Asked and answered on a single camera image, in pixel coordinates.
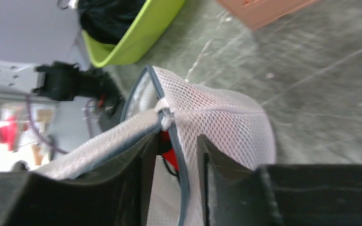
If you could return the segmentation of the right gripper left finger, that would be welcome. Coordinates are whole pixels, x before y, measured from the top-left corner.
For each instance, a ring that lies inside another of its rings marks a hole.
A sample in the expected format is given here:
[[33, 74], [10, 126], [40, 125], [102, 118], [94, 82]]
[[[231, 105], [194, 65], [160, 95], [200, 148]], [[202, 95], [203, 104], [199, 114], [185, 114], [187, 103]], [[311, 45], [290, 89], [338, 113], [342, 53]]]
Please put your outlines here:
[[144, 226], [156, 153], [147, 135], [76, 179], [0, 172], [0, 226]]

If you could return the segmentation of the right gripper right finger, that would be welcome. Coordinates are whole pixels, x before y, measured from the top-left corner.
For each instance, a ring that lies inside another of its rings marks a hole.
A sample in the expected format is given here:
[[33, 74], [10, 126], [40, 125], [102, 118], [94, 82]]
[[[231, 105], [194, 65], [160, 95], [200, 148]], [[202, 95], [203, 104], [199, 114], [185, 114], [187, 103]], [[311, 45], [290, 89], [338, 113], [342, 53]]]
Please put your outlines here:
[[204, 135], [197, 159], [206, 226], [362, 226], [362, 165], [250, 170]]

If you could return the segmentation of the red bra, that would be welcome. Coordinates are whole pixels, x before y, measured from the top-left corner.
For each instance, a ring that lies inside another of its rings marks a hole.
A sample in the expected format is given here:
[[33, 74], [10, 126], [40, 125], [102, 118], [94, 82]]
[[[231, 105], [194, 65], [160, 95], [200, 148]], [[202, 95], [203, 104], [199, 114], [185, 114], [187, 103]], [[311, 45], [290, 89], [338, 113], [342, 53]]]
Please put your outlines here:
[[170, 141], [169, 133], [167, 131], [159, 132], [158, 147], [159, 147], [158, 154], [161, 155], [169, 165], [171, 165], [175, 173], [178, 173], [179, 167], [177, 164], [176, 155], [173, 150], [173, 145]]

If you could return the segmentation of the white mesh laundry bag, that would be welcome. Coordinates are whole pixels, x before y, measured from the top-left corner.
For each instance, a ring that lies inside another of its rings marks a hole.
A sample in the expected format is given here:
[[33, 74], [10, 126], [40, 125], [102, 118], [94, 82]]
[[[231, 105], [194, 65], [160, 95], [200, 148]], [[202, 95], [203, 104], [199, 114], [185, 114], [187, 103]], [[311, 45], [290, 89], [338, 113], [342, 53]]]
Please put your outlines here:
[[180, 168], [180, 207], [166, 176], [156, 173], [149, 226], [201, 226], [203, 208], [197, 166], [197, 137], [248, 169], [275, 163], [276, 145], [265, 110], [252, 98], [227, 89], [191, 84], [175, 73], [146, 66], [130, 92], [120, 123], [37, 172], [52, 179], [75, 178], [118, 156], [150, 132], [167, 130]]

